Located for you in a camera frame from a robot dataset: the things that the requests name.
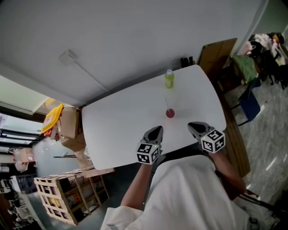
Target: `clothes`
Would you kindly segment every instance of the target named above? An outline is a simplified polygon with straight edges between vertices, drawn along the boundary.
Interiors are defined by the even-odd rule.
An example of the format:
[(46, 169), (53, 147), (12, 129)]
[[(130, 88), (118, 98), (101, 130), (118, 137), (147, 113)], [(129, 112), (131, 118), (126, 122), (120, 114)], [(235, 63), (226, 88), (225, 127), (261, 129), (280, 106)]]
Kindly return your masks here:
[(237, 200), (237, 205), (229, 200), (210, 159), (184, 157), (157, 168), (144, 211), (108, 208), (101, 230), (246, 230), (251, 228), (248, 213), (262, 218), (256, 204)]

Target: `person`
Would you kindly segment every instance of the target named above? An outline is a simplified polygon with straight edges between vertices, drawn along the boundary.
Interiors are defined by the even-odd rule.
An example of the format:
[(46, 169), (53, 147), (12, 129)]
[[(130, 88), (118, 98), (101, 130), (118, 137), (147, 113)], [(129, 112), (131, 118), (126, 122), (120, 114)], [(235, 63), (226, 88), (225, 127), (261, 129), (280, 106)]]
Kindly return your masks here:
[(107, 209), (101, 230), (266, 229), (261, 207), (240, 197), (229, 199), (219, 173), (239, 193), (248, 191), (221, 152), (165, 159), (142, 211), (151, 170), (152, 165), (141, 165), (120, 207)]

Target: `marble floor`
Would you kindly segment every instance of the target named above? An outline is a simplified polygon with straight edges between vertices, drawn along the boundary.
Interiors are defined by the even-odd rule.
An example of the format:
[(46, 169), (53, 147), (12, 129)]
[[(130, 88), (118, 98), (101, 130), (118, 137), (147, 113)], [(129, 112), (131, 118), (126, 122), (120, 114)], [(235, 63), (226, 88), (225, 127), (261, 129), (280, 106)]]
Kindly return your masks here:
[[(225, 95), (231, 107), (238, 104), (245, 88), (241, 86)], [(266, 80), (252, 91), (261, 111), (252, 122), (239, 127), (251, 166), (245, 182), (261, 200), (274, 203), (288, 184), (288, 90)], [(238, 124), (246, 120), (240, 106), (232, 112)]]

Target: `chair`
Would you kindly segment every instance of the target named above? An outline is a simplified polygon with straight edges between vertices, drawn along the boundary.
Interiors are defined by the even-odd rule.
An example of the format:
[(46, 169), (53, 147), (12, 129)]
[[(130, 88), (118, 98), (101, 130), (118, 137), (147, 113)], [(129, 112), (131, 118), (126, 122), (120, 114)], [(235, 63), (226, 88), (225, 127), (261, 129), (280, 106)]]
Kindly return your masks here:
[(238, 106), (241, 106), (244, 114), (247, 117), (247, 121), (239, 124), (238, 126), (241, 126), (243, 124), (248, 123), (249, 121), (252, 121), (260, 112), (261, 110), (260, 106), (252, 92), (253, 88), (259, 87), (260, 85), (261, 85), (260, 79), (256, 78), (253, 82), (249, 84), (245, 92), (239, 97), (238, 99), (239, 104), (231, 108), (234, 109)]

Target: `white table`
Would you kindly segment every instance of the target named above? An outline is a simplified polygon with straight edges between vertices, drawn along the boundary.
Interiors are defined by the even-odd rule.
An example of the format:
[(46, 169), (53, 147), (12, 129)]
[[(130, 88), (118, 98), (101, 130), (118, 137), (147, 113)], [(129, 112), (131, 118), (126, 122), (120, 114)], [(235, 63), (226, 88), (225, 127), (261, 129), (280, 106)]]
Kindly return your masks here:
[[(96, 169), (137, 162), (136, 146), (144, 133), (163, 126), (163, 153), (194, 144), (187, 124), (202, 121), (219, 130), (226, 121), (219, 98), (203, 70), (195, 65), (174, 71), (174, 87), (164, 75), (133, 85), (83, 108), (84, 136)], [(176, 111), (166, 117), (167, 99)]]

